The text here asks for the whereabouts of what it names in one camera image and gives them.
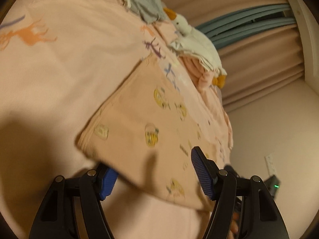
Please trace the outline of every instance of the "yellow cartoon print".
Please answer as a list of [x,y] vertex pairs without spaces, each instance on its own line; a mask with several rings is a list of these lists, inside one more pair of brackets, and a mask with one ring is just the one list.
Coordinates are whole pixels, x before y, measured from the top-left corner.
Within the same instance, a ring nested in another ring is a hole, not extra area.
[[108,138],[108,132],[109,132],[108,127],[103,124],[98,124],[94,128],[94,134],[103,140],[106,140]]
[[154,99],[158,106],[160,106],[163,109],[166,109],[167,107],[171,109],[169,106],[169,102],[165,97],[165,90],[161,88],[160,90],[156,88],[154,90]]
[[166,186],[168,191],[168,198],[173,196],[173,201],[175,202],[175,198],[183,196],[185,198],[185,192],[183,187],[179,184],[177,180],[174,178],[171,179],[170,185]]
[[8,45],[12,37],[18,36],[26,45],[33,46],[38,42],[52,42],[55,39],[45,38],[48,28],[45,31],[35,32],[33,29],[38,27],[45,27],[45,24],[39,24],[41,20],[38,20],[28,27],[19,29],[17,31],[9,31],[8,33],[0,33],[0,51],[3,51]]
[[181,103],[179,103],[179,104],[175,103],[175,107],[176,107],[176,110],[181,118],[181,121],[184,121],[186,118],[186,115],[187,115],[187,110],[186,110],[185,105],[183,105]]
[[149,147],[154,147],[157,144],[159,140],[158,133],[159,133],[159,130],[158,128],[155,127],[154,124],[148,123],[145,126],[145,139],[146,139],[146,144]]

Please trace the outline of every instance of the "blue gripper pad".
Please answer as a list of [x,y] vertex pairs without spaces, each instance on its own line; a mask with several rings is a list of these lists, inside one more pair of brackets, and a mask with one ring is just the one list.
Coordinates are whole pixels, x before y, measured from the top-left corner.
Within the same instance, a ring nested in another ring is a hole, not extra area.
[[211,179],[208,171],[206,170],[202,160],[200,159],[197,151],[193,148],[190,154],[190,159],[192,161],[193,167],[197,174],[199,183],[202,187],[202,190],[206,196],[210,199],[214,197],[213,190],[213,180]]
[[99,193],[100,200],[104,200],[107,196],[109,196],[114,188],[114,184],[116,182],[118,173],[113,169],[109,168],[103,179],[102,179],[102,189]]

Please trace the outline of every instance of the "stuffed duck toy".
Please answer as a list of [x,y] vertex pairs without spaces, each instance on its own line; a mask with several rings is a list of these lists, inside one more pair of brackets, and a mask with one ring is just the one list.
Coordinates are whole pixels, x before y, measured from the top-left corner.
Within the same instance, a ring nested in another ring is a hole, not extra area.
[[169,8],[164,8],[164,11],[179,32],[179,37],[169,44],[169,47],[178,53],[198,58],[207,71],[215,72],[212,84],[223,88],[227,73],[222,68],[221,59],[213,43],[205,34],[189,25],[184,16]]

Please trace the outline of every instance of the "white wall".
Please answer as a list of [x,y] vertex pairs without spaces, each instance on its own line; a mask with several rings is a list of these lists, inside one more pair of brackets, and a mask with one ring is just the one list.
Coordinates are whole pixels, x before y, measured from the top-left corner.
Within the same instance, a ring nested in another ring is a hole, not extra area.
[[229,114],[231,163],[246,178],[268,178],[272,153],[281,186],[276,203],[290,239],[305,232],[319,208],[319,97],[299,79]]

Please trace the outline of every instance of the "orange beak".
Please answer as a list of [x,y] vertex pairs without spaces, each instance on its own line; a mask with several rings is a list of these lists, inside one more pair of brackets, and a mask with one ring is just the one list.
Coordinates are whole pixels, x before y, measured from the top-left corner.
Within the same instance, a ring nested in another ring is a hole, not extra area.
[[175,20],[177,14],[176,12],[174,12],[173,10],[169,9],[169,8],[163,8],[164,12],[166,12],[167,16],[169,17],[169,19],[171,21]]

